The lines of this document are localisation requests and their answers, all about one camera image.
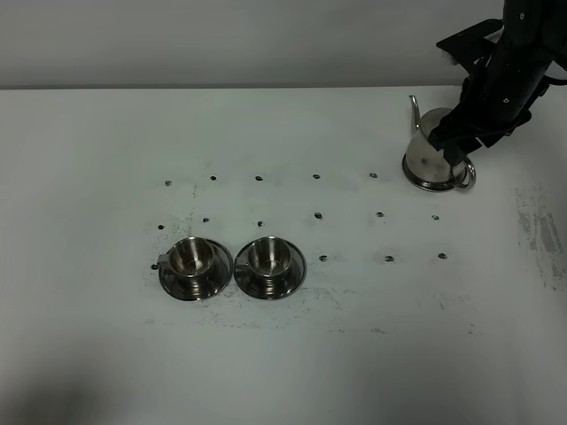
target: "table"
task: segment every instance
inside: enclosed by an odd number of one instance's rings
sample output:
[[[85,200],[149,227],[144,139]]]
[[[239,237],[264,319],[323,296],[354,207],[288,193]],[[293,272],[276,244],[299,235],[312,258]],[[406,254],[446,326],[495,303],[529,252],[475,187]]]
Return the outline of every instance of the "table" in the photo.
[[[470,193],[427,193],[400,169],[408,95],[459,92],[0,92],[0,400],[75,391],[105,424],[563,423],[567,96],[473,153]],[[175,300],[151,265],[187,235],[284,237],[307,278]]]

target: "white wall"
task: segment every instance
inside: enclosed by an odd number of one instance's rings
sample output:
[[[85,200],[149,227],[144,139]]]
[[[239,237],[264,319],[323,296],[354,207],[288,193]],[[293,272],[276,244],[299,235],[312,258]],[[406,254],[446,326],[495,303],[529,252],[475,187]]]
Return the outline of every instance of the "white wall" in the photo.
[[[2,85],[457,83],[502,0],[0,0]]]

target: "teapot spout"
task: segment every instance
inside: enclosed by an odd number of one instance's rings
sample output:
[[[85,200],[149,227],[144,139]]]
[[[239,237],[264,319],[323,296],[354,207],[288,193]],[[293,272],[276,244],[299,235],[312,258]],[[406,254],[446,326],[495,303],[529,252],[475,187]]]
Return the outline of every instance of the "teapot spout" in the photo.
[[[417,133],[419,130],[419,120],[421,115],[419,114],[419,105],[417,104],[417,99],[414,95],[409,95],[409,100],[411,100],[411,131],[412,134]]]

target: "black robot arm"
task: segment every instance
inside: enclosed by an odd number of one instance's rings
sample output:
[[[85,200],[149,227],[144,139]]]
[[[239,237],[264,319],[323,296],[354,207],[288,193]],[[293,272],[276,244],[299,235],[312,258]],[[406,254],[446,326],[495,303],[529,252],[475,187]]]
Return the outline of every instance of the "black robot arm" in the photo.
[[[565,84],[545,72],[553,61],[567,68],[567,0],[507,0],[503,21],[481,22],[438,47],[470,74],[461,101],[429,139],[454,166],[512,134],[550,85]]]

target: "stainless steel teapot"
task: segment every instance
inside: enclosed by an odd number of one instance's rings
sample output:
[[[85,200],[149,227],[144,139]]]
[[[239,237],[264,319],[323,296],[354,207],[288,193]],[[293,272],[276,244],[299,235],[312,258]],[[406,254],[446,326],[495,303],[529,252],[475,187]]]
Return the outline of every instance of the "stainless steel teapot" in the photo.
[[[477,180],[477,172],[470,159],[465,157],[461,163],[451,167],[443,158],[443,150],[436,151],[429,143],[429,134],[451,109],[432,109],[420,118],[416,97],[412,95],[409,98],[413,135],[402,161],[406,177],[418,188],[430,191],[471,189]]]

